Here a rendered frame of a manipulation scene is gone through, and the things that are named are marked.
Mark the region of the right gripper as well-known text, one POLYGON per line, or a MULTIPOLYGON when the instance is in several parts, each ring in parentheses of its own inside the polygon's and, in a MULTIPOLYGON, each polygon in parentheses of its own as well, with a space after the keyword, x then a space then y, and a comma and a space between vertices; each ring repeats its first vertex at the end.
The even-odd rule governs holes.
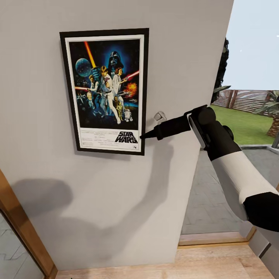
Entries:
POLYGON ((162 140, 163 138, 175 134, 180 134, 180 131, 178 129, 176 119, 173 118, 171 120, 164 121, 161 124, 155 126, 153 130, 145 133, 144 135, 141 135, 140 139, 157 137, 158 140, 162 140))

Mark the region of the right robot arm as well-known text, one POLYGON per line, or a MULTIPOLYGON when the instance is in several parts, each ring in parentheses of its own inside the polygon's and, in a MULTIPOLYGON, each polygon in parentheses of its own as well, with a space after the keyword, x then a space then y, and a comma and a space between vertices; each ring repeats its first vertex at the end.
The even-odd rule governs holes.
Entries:
POLYGON ((162 140, 191 131, 192 127, 208 153, 231 210, 241 220, 251 222, 279 252, 279 192, 234 142, 232 130, 216 121, 213 108, 206 104, 168 121, 159 111, 154 119, 162 120, 140 139, 157 137, 162 140))

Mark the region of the poster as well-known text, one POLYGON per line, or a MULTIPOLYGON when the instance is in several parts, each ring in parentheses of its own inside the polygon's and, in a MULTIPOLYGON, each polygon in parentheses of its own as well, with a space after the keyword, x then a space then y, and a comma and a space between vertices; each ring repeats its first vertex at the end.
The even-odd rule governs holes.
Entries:
POLYGON ((59 33, 77 151, 145 155, 149 28, 59 33))

